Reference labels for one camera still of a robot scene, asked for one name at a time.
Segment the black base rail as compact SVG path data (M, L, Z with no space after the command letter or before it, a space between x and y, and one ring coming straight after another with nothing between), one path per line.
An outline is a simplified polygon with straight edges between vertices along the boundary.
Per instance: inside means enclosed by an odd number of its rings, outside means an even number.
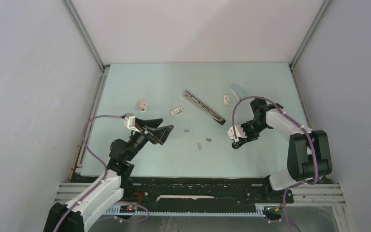
M151 213L255 213L257 204L293 203L292 192L272 191L263 178L132 177L123 201Z

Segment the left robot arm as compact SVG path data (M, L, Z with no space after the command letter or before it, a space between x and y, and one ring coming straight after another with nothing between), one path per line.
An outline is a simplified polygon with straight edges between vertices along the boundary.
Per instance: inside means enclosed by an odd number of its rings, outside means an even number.
M133 196L133 182L130 178L134 164L131 160L148 143L163 145L174 125L162 126L163 119L138 119L132 113L117 116L131 131L128 141L117 139L110 145L109 162L101 158L87 146L85 135L91 122L85 123L82 131L82 142L95 159L103 166L103 173L84 191L65 204L55 203L48 214L45 232L87 232L93 224L113 204L128 201Z

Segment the light blue stapler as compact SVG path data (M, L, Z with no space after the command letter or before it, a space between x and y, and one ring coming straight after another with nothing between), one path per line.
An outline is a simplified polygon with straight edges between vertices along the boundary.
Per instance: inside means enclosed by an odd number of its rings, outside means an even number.
M231 85L231 91L238 101L246 97L246 93L236 84Z

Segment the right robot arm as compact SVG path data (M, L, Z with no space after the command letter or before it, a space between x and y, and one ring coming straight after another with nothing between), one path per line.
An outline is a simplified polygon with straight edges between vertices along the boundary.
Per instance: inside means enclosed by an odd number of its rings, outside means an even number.
M289 116L283 106L254 98L250 102L254 117L235 126L237 136L233 148L259 139L265 129L276 130L288 141L286 167L267 177L262 197L274 202L281 190L299 183L315 184L320 177L332 173L328 135L323 130L312 130Z

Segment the beige black long stapler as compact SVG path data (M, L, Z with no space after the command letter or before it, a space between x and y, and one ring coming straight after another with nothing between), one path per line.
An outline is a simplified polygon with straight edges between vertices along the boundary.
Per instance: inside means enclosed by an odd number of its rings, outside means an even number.
M203 103L202 101L200 101L198 98L196 98L189 91L184 91L183 92L183 97L188 102L190 102L191 104L193 104L194 106L196 106L197 108L199 108L200 110L202 110L203 112L207 113L210 117L212 117L214 119L214 121L216 121L220 125L224 125L225 124L226 120L220 114L218 114L216 111L214 111L208 105L206 105L205 103Z

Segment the pink stapler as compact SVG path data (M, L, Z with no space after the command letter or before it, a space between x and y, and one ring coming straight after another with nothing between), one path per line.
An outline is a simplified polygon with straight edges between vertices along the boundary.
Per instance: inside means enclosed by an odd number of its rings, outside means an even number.
M141 100L140 101L139 108L140 108L140 111L141 112L145 112L146 111L146 100Z

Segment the closed white staple box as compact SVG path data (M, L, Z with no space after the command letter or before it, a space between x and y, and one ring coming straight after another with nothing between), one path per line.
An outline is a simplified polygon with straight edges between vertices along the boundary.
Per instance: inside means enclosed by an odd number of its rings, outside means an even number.
M230 103L230 95L224 94L223 95L223 104L224 105L229 105L229 103Z

